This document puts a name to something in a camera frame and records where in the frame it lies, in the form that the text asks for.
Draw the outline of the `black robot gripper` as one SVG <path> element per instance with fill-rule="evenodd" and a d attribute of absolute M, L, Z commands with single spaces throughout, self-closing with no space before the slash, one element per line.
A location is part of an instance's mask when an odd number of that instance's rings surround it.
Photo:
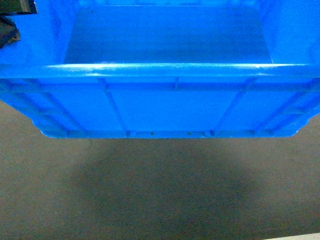
<path fill-rule="evenodd" d="M 20 41 L 21 35 L 11 16 L 37 14 L 34 0 L 0 0 L 0 47 Z"/>

